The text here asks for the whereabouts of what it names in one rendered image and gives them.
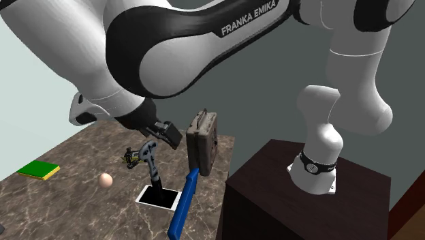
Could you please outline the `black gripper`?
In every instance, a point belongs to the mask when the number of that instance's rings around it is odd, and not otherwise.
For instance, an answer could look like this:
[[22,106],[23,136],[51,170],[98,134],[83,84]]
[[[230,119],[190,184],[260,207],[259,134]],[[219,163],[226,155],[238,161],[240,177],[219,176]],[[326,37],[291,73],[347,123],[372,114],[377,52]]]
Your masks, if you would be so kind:
[[150,98],[145,98],[139,107],[126,115],[117,117],[116,120],[129,130],[139,130],[146,138],[155,136],[161,139],[174,150],[178,148],[183,137],[172,122],[158,121],[156,105]]

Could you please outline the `small yellow and black toy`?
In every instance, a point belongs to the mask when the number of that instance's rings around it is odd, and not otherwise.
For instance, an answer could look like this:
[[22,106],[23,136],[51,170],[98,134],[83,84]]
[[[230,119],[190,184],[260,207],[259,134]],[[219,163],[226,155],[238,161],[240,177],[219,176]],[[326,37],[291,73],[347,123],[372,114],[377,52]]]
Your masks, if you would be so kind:
[[146,160],[141,160],[139,158],[139,153],[140,150],[133,150],[131,147],[126,148],[126,152],[121,158],[123,160],[123,164],[126,164],[128,169],[132,169],[141,161],[146,162]]

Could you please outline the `brown worn suitcase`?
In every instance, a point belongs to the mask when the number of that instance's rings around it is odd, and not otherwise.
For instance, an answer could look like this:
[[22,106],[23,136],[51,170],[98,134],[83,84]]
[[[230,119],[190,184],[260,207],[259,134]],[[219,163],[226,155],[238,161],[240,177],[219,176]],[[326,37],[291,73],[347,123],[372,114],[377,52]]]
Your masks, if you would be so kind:
[[217,114],[201,110],[187,128],[186,142],[189,170],[209,176],[218,152]]

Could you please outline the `white tablet with black screen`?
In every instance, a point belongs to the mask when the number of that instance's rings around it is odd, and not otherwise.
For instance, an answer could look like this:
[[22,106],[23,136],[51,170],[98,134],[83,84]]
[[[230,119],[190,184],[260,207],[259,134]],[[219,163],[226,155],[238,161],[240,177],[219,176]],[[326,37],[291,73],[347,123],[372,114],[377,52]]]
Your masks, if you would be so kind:
[[135,202],[143,205],[149,205],[153,207],[159,207],[161,209],[167,209],[175,211],[182,195],[182,192],[176,190],[170,190],[167,188],[162,189],[163,201],[155,197],[154,189],[151,185],[145,185],[142,191],[139,193]]

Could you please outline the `beige egg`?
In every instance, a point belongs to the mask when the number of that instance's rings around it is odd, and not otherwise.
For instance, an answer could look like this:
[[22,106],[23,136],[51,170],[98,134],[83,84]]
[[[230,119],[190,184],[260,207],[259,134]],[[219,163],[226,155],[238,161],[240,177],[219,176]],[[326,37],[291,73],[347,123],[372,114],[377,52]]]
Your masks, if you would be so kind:
[[113,184],[113,178],[108,173],[102,173],[98,177],[98,184],[102,188],[109,188]]

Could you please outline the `long blue bar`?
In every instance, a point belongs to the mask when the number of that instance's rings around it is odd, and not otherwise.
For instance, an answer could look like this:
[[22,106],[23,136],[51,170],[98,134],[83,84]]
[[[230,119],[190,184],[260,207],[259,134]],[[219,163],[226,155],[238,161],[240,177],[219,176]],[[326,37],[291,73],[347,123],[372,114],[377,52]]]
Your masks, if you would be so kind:
[[187,219],[187,214],[191,206],[193,195],[195,194],[198,182],[199,168],[194,168],[186,176],[186,182],[176,206],[173,218],[168,229],[169,240],[180,240],[180,236]]

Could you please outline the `dark brown robot stand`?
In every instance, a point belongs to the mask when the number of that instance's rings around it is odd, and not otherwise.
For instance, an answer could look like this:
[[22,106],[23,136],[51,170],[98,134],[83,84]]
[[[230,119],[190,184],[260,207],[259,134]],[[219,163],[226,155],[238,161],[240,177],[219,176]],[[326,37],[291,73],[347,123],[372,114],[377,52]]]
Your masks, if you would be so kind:
[[340,157],[335,194],[306,193],[286,170],[303,146],[270,140],[225,182],[217,240],[387,240],[390,178]]

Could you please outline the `green and yellow sponge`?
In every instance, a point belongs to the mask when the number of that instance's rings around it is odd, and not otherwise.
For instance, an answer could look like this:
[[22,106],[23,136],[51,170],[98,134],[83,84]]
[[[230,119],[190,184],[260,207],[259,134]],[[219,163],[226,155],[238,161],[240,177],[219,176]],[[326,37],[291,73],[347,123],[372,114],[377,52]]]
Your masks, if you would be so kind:
[[45,181],[51,176],[53,176],[53,174],[55,174],[59,170],[60,170],[60,166],[57,164],[33,160],[32,162],[23,166],[16,172],[19,175],[22,175],[25,177],[30,177],[30,178]]

